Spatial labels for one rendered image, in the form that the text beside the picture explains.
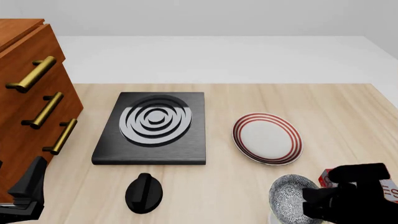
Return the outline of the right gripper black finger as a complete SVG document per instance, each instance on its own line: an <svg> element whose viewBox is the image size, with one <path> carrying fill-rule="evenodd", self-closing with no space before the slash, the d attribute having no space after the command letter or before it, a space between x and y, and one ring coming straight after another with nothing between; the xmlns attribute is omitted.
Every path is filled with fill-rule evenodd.
<svg viewBox="0 0 398 224"><path fill-rule="evenodd" d="M339 188L303 188L303 214L312 219L339 219L337 207L332 205Z"/></svg>
<svg viewBox="0 0 398 224"><path fill-rule="evenodd" d="M332 182L370 182L390 179L383 163L338 166L329 171Z"/></svg>

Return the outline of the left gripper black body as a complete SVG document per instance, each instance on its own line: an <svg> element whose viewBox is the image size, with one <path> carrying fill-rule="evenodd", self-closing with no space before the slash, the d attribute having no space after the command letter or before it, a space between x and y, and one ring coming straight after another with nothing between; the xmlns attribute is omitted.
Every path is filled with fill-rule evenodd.
<svg viewBox="0 0 398 224"><path fill-rule="evenodd" d="M38 220L44 205L31 202L28 205L14 205L13 203L0 203L0 221L29 221Z"/></svg>

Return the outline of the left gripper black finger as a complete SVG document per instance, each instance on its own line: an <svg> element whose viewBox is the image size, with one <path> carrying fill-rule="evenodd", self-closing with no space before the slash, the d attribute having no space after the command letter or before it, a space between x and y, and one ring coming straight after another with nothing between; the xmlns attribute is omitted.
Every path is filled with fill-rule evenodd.
<svg viewBox="0 0 398 224"><path fill-rule="evenodd" d="M44 201L44 176L47 161L37 156L24 175L8 190L14 201Z"/></svg>

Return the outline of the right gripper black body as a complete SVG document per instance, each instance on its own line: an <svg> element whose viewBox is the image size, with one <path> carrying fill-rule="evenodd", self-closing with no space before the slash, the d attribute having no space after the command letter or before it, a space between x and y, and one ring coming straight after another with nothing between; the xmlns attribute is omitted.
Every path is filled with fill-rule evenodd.
<svg viewBox="0 0 398 224"><path fill-rule="evenodd" d="M398 203L385 199L378 180L338 184L324 209L335 224L398 224Z"/></svg>

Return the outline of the black patterned bowl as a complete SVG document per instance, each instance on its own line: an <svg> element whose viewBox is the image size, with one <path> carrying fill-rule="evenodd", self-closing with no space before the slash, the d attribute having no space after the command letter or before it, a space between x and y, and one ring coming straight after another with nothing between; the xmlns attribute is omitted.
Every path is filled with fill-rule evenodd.
<svg viewBox="0 0 398 224"><path fill-rule="evenodd" d="M309 218L303 214L302 189L318 189L310 179L301 175L289 174L276 179L269 190L271 215L277 224L322 224L322 220Z"/></svg>

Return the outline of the white plate with red rings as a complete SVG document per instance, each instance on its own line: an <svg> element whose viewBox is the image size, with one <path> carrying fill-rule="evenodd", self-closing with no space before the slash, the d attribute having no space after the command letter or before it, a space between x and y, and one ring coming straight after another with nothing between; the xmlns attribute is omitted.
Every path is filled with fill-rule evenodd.
<svg viewBox="0 0 398 224"><path fill-rule="evenodd" d="M298 129L274 114L245 114L233 124L231 134L239 151L261 164L291 164L303 153L303 139Z"/></svg>

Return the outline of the flat black stove plate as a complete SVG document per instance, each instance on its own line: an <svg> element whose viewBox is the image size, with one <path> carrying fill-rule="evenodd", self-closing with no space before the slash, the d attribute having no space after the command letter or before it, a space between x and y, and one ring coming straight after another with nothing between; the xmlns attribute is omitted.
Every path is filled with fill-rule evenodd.
<svg viewBox="0 0 398 224"><path fill-rule="evenodd" d="M206 164L205 94L120 93L91 161L94 165Z"/></svg>

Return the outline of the red and white food box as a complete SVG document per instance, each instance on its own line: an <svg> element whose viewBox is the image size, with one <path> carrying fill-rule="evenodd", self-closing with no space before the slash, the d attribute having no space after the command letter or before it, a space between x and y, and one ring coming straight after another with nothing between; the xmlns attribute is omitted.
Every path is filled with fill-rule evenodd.
<svg viewBox="0 0 398 224"><path fill-rule="evenodd" d="M322 188L334 188L338 184L329 179L328 173L331 169L325 169L321 176L318 178ZM388 201L398 204L398 186L391 179L380 180L380 185L383 189L384 198Z"/></svg>

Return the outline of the round black stove knob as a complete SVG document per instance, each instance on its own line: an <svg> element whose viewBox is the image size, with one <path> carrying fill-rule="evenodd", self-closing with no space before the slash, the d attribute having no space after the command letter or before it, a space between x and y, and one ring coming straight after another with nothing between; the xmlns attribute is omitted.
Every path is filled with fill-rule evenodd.
<svg viewBox="0 0 398 224"><path fill-rule="evenodd" d="M157 208L163 197L162 185L149 173L140 173L126 190L125 201L136 214L147 214Z"/></svg>

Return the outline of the wooden cabinet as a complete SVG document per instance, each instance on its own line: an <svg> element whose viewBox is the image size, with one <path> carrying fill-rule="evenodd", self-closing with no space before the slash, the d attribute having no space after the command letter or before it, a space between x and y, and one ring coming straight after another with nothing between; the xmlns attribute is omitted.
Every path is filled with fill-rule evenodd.
<svg viewBox="0 0 398 224"><path fill-rule="evenodd" d="M44 25L49 24L46 24L42 19L0 19L0 53L39 26Z"/></svg>

